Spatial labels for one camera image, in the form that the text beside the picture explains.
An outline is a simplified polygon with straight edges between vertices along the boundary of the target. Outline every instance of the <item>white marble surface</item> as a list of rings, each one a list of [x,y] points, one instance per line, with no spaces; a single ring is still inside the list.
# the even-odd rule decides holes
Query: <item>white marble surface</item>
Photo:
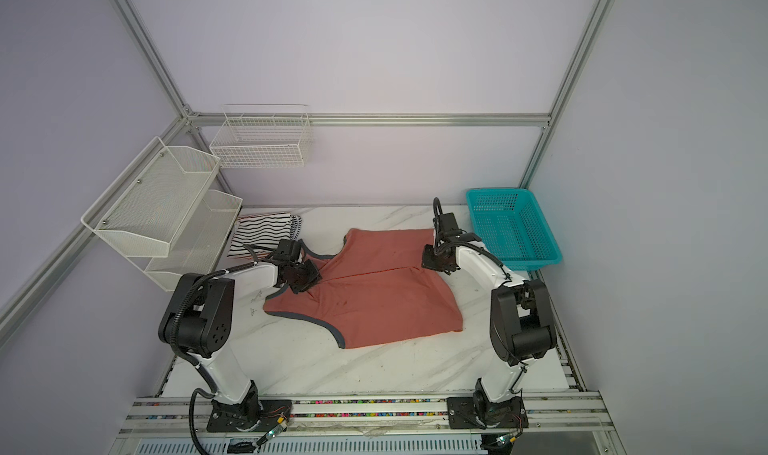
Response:
[[[464,205],[443,207],[471,229]],[[429,229],[432,206],[259,208],[247,213],[290,211],[303,218],[301,238],[317,254],[335,254],[351,228]],[[222,259],[220,266],[242,263]],[[490,295],[466,273],[441,274],[456,296],[464,330],[396,343],[340,349],[331,334],[305,321],[273,317],[262,310],[274,290],[235,301],[229,344],[245,374],[263,394],[445,393],[471,391],[488,364],[503,364],[488,339]],[[188,397],[204,387],[197,372],[177,360],[164,397]],[[568,383],[556,350],[534,364],[523,380],[528,391],[563,391]]]

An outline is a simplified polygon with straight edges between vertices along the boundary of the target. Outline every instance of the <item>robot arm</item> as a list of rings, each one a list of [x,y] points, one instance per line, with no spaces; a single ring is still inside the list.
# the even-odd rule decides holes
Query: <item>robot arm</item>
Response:
[[[264,262],[254,261],[208,275],[182,276],[160,321],[160,340],[178,357],[189,361],[208,384],[210,393],[197,389],[190,401],[190,435],[197,451],[206,450],[197,440],[194,399],[197,394],[213,399],[209,432],[251,431],[262,427],[266,434],[255,448],[285,429],[290,400],[260,401],[256,384],[246,376],[226,341],[232,327],[232,308],[238,293],[254,293],[288,284],[304,291],[320,279],[312,261],[300,261],[301,245],[281,240]]]
[[[422,267],[447,275],[464,270],[491,294],[489,335],[505,363],[492,364],[478,380],[474,408],[483,427],[497,426],[513,404],[522,408],[522,398],[514,395],[528,367],[557,344],[549,293],[542,281],[515,274],[485,249],[476,234],[461,230],[453,213],[443,214],[437,198],[433,208],[435,244],[424,247]],[[523,429],[522,425],[524,419],[516,427]]]

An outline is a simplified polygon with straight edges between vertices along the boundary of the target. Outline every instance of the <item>blue basket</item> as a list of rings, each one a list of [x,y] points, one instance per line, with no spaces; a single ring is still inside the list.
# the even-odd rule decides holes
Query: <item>blue basket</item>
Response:
[[[538,270],[562,260],[531,191],[479,188],[467,191],[467,203],[475,233],[510,270]]]

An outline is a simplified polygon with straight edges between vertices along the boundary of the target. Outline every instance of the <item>black mounting plate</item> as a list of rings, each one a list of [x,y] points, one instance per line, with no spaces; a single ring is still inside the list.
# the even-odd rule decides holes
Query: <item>black mounting plate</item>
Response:
[[[456,254],[435,255],[435,248],[432,245],[424,245],[424,250],[422,251],[422,268],[441,271],[450,275],[458,270],[458,265],[456,265]]]
[[[482,423],[478,421],[478,419],[482,419],[482,417],[478,416],[472,397],[449,397],[446,402],[448,404],[448,425],[450,428],[482,428]],[[487,427],[487,429],[528,428],[528,415],[523,408],[522,398],[512,398],[509,401],[509,404],[510,413],[519,413],[520,419],[523,421],[523,426],[518,426],[519,423],[516,418],[507,416],[498,424],[495,424],[492,427]]]
[[[252,432],[268,432],[277,426],[277,418],[282,413],[286,418],[290,418],[290,411],[293,409],[293,402],[290,400],[263,400],[259,399],[261,404],[261,412],[269,413],[268,417],[259,417],[259,423],[256,427],[250,431]],[[279,410],[282,407],[287,407],[285,410]],[[236,432],[238,428],[238,421],[232,418],[226,417],[222,413],[212,412],[208,419],[208,426],[206,430],[209,433],[220,432]]]

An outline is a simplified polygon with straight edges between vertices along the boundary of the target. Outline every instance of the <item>wire mesh shelf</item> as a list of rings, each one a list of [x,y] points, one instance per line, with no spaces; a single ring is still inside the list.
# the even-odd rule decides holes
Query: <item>wire mesh shelf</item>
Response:
[[[93,207],[82,218],[126,258],[168,257],[219,169],[212,154],[158,138],[152,144],[159,144],[154,157],[112,207],[96,221]]]
[[[144,273],[173,291],[181,275],[213,271],[242,203],[242,198],[208,190],[168,257],[153,258]]]
[[[304,104],[223,104],[224,124],[210,144],[223,168],[302,167],[312,149]]]

